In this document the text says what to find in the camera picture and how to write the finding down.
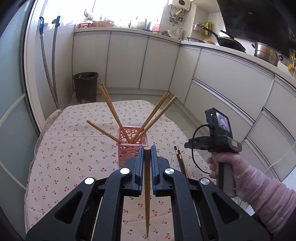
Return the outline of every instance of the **stainless steel pot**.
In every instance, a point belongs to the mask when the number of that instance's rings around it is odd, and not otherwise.
[[[277,67],[280,60],[282,61],[284,59],[283,56],[277,55],[277,52],[266,44],[258,42],[255,43],[255,45],[252,44],[252,46],[255,49],[255,57],[260,58],[275,67]]]

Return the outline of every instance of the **kitchen cabinet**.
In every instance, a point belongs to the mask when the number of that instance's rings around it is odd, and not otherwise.
[[[276,76],[265,104],[268,109],[296,139],[296,91],[283,79]]]
[[[111,34],[107,61],[107,88],[139,88],[148,36]]]
[[[240,154],[248,164],[256,167],[262,172],[265,172],[266,169],[270,167],[270,164],[266,160],[265,156],[260,152],[249,137],[246,137],[246,139],[242,142],[242,151]],[[278,176],[272,167],[268,169],[265,175],[270,178],[278,179]]]
[[[228,116],[233,138],[239,142],[244,140],[254,123],[243,111],[200,81],[192,81],[185,107],[201,124],[206,124],[205,110],[216,108]]]
[[[184,104],[190,83],[194,74],[200,49],[191,47],[180,47],[170,92],[178,96],[178,100]]]
[[[254,120],[265,104],[274,74],[242,58],[202,50],[194,78],[231,100]]]
[[[179,44],[149,37],[140,89],[168,91],[179,52]]]
[[[271,165],[280,160],[295,141],[287,129],[266,109],[263,109],[248,136]],[[293,148],[273,169],[282,181],[295,166],[296,151]]]
[[[98,86],[106,83],[110,32],[76,33],[73,43],[73,75],[98,72]]]

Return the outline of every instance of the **black cable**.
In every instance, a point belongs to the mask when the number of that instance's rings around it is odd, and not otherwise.
[[[205,173],[205,174],[210,174],[210,173],[208,173],[208,172],[203,171],[203,170],[202,170],[202,169],[196,164],[196,162],[195,162],[195,160],[194,160],[194,155],[193,155],[193,145],[194,145],[194,137],[195,137],[195,134],[196,134],[196,132],[197,132],[200,128],[202,128],[202,127],[204,127],[204,126],[209,126],[209,124],[204,124],[204,125],[199,126],[199,127],[195,130],[195,132],[193,133],[192,144],[191,144],[191,154],[192,154],[192,160],[193,160],[194,164],[196,165],[196,167],[197,167],[200,171],[202,171],[203,173]]]

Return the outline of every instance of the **sliding glass door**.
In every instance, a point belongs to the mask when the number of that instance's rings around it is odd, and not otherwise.
[[[22,83],[22,38],[32,2],[14,15],[0,37],[0,206],[25,237],[24,198],[39,133]]]

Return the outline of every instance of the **frying pan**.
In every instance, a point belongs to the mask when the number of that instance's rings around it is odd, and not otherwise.
[[[245,52],[246,51],[246,49],[244,48],[244,46],[242,46],[240,42],[236,41],[234,39],[234,37],[231,36],[230,34],[228,34],[227,32],[225,32],[223,30],[220,30],[222,33],[227,34],[229,37],[219,37],[212,30],[210,30],[210,29],[208,29],[208,28],[206,28],[204,26],[200,26],[200,27],[202,27],[204,30],[212,33],[216,37],[217,42],[218,42],[218,44],[220,46],[231,48],[231,49],[236,49],[236,50],[241,51],[241,52]]]
[[[192,37],[187,37],[189,42],[198,42],[198,43],[205,43],[202,40],[196,39],[196,38],[192,38]]]

